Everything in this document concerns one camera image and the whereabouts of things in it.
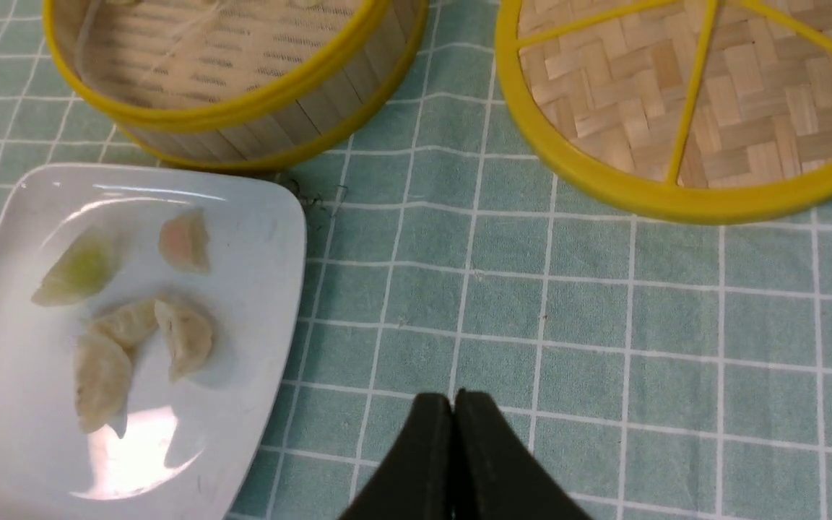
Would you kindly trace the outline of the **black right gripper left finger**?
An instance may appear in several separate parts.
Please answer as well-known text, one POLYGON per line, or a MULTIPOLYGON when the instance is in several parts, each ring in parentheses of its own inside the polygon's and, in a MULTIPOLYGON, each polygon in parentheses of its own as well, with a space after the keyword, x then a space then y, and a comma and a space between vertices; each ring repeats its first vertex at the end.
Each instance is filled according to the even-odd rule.
POLYGON ((420 393, 402 431, 342 519, 449 519, 449 399, 420 393))

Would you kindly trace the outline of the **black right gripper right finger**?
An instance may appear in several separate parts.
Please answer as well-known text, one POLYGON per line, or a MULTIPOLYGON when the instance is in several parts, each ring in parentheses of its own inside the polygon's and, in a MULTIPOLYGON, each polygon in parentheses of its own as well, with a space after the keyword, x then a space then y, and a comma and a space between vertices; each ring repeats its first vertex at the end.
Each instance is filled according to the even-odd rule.
POLYGON ((454 518, 590 518, 535 460, 491 395, 459 391, 454 425, 454 518))

